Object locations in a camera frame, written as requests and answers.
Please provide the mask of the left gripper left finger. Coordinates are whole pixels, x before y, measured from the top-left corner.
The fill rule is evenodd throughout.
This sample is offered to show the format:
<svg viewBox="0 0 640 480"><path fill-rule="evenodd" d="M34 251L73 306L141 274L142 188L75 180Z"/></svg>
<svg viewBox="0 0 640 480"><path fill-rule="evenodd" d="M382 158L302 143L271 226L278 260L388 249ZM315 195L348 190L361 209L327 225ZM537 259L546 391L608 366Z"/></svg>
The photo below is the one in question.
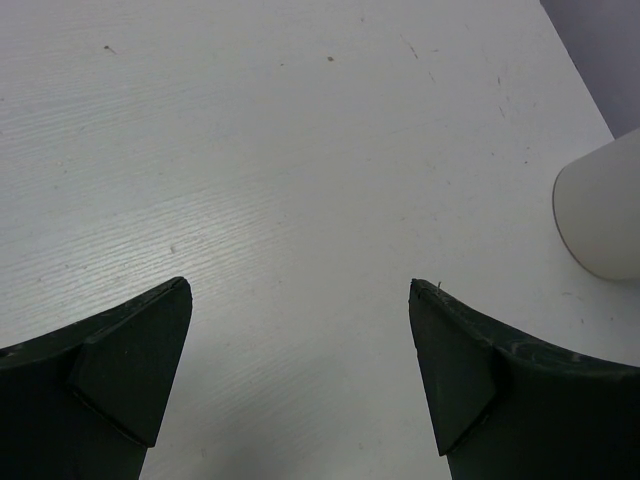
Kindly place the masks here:
<svg viewBox="0 0 640 480"><path fill-rule="evenodd" d="M1 351L4 479L137 479L156 445L192 315L172 278Z"/></svg>

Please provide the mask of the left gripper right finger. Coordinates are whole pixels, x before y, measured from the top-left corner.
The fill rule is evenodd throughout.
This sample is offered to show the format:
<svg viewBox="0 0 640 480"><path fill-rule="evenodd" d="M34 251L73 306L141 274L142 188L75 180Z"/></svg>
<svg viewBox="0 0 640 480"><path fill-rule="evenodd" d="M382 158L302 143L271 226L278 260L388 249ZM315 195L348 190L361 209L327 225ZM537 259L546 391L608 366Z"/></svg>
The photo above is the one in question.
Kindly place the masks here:
<svg viewBox="0 0 640 480"><path fill-rule="evenodd" d="M438 453L455 479L635 479L639 371L413 280L409 318Z"/></svg>

